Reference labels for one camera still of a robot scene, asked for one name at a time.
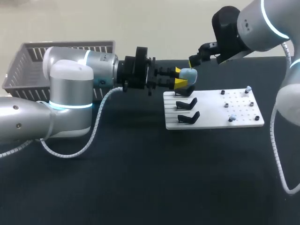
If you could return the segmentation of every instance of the basket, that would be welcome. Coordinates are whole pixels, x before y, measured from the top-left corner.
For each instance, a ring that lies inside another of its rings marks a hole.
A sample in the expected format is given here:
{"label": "basket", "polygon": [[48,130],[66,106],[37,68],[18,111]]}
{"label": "basket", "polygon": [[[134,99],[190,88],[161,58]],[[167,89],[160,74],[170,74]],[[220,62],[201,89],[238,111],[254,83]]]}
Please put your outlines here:
{"label": "basket", "polygon": [[[43,56],[52,46],[114,53],[115,42],[24,43],[10,63],[2,88],[13,97],[49,102],[50,81],[43,75]],[[94,89],[93,100],[101,101],[108,91],[109,89]]]}

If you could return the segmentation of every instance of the black table surface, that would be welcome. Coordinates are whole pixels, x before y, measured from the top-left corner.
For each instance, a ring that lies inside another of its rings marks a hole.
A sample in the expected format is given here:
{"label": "black table surface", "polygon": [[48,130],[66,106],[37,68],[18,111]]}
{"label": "black table surface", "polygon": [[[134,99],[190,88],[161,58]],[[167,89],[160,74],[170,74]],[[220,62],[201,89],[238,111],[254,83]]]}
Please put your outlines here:
{"label": "black table surface", "polygon": [[[159,64],[188,67],[185,60]],[[35,142],[0,160],[0,224],[298,225],[300,193],[283,191],[269,134],[285,59],[220,66],[212,61],[198,72],[196,90],[250,85],[265,125],[169,131],[162,97],[168,90],[158,88],[152,97],[147,90],[115,93],[94,142],[79,158],[53,157]],[[98,105],[93,109],[95,120]],[[300,182],[299,134],[299,127],[277,117],[277,146],[290,188]],[[70,154],[89,136],[47,143]],[[5,152],[12,145],[0,147]]]}

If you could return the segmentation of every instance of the yellow object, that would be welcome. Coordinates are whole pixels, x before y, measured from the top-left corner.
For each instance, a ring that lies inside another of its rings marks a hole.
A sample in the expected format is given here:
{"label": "yellow object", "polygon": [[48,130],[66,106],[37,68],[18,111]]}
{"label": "yellow object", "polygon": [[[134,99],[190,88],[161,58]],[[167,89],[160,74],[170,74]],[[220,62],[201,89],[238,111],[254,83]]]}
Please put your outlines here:
{"label": "yellow object", "polygon": [[175,78],[174,89],[183,88],[188,85],[188,80]]}
{"label": "yellow object", "polygon": [[176,73],[180,73],[180,71],[181,71],[181,70],[180,70],[179,68],[175,67],[175,72],[176,72]]}

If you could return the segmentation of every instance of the white pegboard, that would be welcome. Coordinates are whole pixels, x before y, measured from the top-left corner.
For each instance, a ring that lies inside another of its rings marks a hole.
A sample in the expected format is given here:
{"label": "white pegboard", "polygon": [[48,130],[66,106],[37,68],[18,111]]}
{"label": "white pegboard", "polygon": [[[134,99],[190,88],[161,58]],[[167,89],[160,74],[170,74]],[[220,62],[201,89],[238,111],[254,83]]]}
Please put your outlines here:
{"label": "white pegboard", "polygon": [[[176,109],[176,101],[190,103],[193,98],[198,102],[192,110]],[[225,90],[201,90],[194,91],[190,97],[175,96],[175,92],[164,93],[165,126],[168,130],[184,129],[215,129],[215,128],[249,128],[264,125],[262,114],[259,110],[253,92],[245,93],[245,89]],[[195,124],[179,123],[177,116],[193,117],[199,111],[200,117]],[[229,122],[229,117],[234,114],[237,119]]]}

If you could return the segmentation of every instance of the light blue object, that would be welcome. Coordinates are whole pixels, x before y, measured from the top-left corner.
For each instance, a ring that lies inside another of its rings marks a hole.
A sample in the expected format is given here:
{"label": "light blue object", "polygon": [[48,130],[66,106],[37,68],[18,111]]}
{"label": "light blue object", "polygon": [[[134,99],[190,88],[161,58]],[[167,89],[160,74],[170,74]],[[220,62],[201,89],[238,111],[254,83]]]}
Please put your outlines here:
{"label": "light blue object", "polygon": [[198,72],[195,69],[184,68],[179,73],[180,79],[187,80],[189,85],[195,84],[197,81]]}
{"label": "light blue object", "polygon": [[266,13],[266,10],[264,8],[264,0],[261,0],[261,8],[262,8],[262,15],[267,23],[267,25],[270,27],[270,29],[275,33],[277,34],[278,36],[282,37],[282,38],[285,38],[285,39],[290,39],[287,35],[281,33],[279,30],[277,30],[273,24],[271,23],[271,21],[269,20],[268,16],[267,16],[267,13]]}
{"label": "light blue object", "polygon": [[235,121],[235,120],[236,120],[236,115],[233,115],[233,114],[232,114],[232,115],[230,116],[230,119],[231,119],[232,121]]}
{"label": "light blue object", "polygon": [[250,92],[252,90],[252,88],[250,86],[246,87],[246,92]]}
{"label": "light blue object", "polygon": [[63,108],[63,109],[84,109],[84,108],[89,108],[93,105],[92,103],[88,105],[60,105],[60,104],[53,103],[51,101],[49,101],[49,104],[56,108]]}

